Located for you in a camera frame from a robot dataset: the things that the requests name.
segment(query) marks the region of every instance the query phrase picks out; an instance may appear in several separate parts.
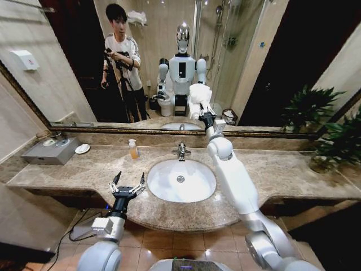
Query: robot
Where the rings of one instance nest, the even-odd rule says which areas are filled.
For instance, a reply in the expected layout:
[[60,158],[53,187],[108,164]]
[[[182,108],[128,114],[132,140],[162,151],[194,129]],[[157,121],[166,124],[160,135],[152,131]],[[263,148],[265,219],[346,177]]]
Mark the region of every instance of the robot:
[[189,40],[190,28],[186,23],[182,23],[177,27],[178,53],[169,61],[165,58],[159,61],[160,83],[155,98],[166,99],[168,91],[165,89],[165,79],[169,72],[175,94],[171,97],[174,116],[186,116],[187,114],[188,95],[195,72],[197,72],[198,83],[206,84],[206,61],[201,58],[196,62],[187,54]]
[[[212,158],[221,189],[228,201],[240,214],[241,221],[251,230],[246,244],[254,261],[262,268],[274,271],[317,271],[307,261],[294,257],[293,247],[285,233],[262,214],[258,206],[258,193],[243,163],[236,157],[232,143],[223,135],[224,120],[215,120],[209,103],[199,103],[198,119],[205,124],[208,154]],[[118,243],[124,230],[128,202],[145,189],[144,173],[137,187],[117,187],[119,173],[110,183],[116,198],[106,217],[97,217],[92,229],[102,240],[88,248],[82,255],[78,271],[117,270],[121,260]],[[197,270],[230,270],[223,264],[210,261],[169,259],[154,264],[152,271],[168,271],[176,266],[197,267]]]

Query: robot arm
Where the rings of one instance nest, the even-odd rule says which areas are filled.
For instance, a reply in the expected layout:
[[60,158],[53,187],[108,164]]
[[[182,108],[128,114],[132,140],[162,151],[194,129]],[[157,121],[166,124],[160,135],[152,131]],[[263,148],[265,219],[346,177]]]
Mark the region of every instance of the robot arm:
[[165,99],[165,78],[167,76],[169,70],[169,62],[167,59],[165,58],[161,58],[159,60],[159,79],[160,82],[158,83],[158,87],[157,87],[157,95],[155,96],[155,98],[163,98]]
[[257,189],[243,163],[236,157],[232,143],[222,134],[225,121],[214,121],[215,114],[202,104],[201,108],[199,120],[205,123],[208,154],[221,181],[222,191],[237,209],[245,226],[252,231],[246,236],[246,243],[255,262],[269,270],[318,270],[294,257],[293,247],[285,233],[259,210]]
[[203,58],[200,58],[196,64],[198,83],[206,85],[207,83],[207,63]]
[[123,235],[127,207],[146,188],[144,173],[140,184],[136,187],[117,187],[121,172],[109,184],[115,197],[114,205],[106,217],[97,217],[91,228],[97,233],[100,241],[89,247],[78,262],[77,271],[115,271],[121,261],[119,241]]

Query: white sink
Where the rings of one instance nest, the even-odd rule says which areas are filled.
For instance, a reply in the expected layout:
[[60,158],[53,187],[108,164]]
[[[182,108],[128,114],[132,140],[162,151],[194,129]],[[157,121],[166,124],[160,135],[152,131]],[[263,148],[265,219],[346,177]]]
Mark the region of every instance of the white sink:
[[179,127],[184,124],[185,130],[201,130],[202,128],[193,123],[167,123],[161,128],[166,130],[179,130]]
[[150,191],[168,202],[199,202],[215,190],[215,176],[197,161],[166,160],[156,164],[148,173]]

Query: man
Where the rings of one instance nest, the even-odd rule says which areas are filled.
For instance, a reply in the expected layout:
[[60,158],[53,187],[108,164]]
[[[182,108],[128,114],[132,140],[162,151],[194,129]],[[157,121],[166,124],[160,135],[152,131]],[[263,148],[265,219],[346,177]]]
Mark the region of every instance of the man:
[[[127,37],[125,34],[127,21],[125,10],[117,4],[110,4],[107,6],[105,13],[114,30],[114,33],[109,34],[105,39],[105,48],[111,49],[108,55],[113,59],[113,69],[120,83],[120,89],[122,90],[127,110],[132,114],[134,122],[137,122],[139,121],[138,105],[142,120],[146,120],[146,100],[138,73],[138,69],[140,68],[138,45],[133,38]],[[127,52],[129,57],[118,52]],[[120,71],[116,68],[115,61],[123,62],[125,65],[130,66],[131,70],[121,67],[122,71]],[[104,61],[102,86],[107,84],[107,70],[109,68],[107,62]]]

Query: silver robot head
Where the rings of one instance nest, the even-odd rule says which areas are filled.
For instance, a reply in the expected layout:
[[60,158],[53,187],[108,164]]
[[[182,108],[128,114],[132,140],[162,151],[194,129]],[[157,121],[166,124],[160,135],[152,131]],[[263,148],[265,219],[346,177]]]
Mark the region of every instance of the silver robot head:
[[183,22],[177,28],[178,51],[181,54],[185,54],[187,52],[189,40],[190,40],[190,27],[187,25],[187,23]]

